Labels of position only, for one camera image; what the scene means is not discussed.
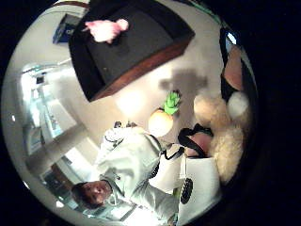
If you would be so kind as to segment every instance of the man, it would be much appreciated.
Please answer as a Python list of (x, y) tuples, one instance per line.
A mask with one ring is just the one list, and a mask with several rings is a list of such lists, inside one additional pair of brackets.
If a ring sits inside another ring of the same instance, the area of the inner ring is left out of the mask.
[(179, 201), (149, 183), (165, 146), (139, 127), (106, 131), (101, 155), (96, 160), (101, 173), (99, 180), (75, 185), (71, 190), (74, 199), (91, 209), (125, 199), (148, 208), (165, 222), (172, 222)]

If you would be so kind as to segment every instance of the beige teddy bear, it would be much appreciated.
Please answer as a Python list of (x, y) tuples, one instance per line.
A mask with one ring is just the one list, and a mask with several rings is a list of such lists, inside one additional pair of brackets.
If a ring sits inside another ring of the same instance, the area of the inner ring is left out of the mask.
[(214, 133), (208, 155), (216, 160), (221, 182), (226, 184), (237, 169), (249, 132), (248, 99), (242, 91), (232, 93), (227, 103), (220, 96), (200, 93), (194, 111), (198, 123)]

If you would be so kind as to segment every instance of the black background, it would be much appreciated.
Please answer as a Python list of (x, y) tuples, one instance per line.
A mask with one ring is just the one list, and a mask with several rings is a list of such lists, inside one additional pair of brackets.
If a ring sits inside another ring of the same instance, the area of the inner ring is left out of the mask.
[[(299, 126), (300, 11), (297, 1), (206, 0), (235, 30), (259, 90), (260, 120), (246, 178), (232, 201), (196, 225), (298, 225), (301, 221)], [(3, 0), (0, 5), (1, 85), (9, 58), (30, 24), (52, 0)], [(0, 224), (70, 225), (28, 191), (1, 136)]]

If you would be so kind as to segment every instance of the pink stuffed animal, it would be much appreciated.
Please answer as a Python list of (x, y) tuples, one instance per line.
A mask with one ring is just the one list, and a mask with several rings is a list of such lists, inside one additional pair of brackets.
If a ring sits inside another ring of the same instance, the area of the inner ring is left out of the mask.
[(129, 23), (124, 19), (119, 19), (116, 22), (111, 21), (93, 21), (85, 22), (86, 28), (83, 31), (90, 30), (91, 35), (97, 42), (106, 41), (112, 43), (113, 39), (119, 35), (121, 31), (129, 28)]

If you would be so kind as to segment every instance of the man's hair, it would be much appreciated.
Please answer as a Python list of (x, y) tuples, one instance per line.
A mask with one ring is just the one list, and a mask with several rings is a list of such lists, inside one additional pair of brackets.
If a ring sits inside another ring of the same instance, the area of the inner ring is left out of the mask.
[(96, 208), (102, 206), (103, 203), (101, 203), (101, 204), (90, 203), (89, 198), (86, 195), (86, 191), (85, 191), (85, 188), (84, 188), (84, 185), (86, 183), (87, 182), (78, 183), (78, 184), (76, 184), (75, 186), (72, 187), (71, 193), (72, 193), (73, 199), (79, 205), (83, 205), (83, 206), (85, 206), (85, 208), (88, 208), (88, 209), (96, 209)]

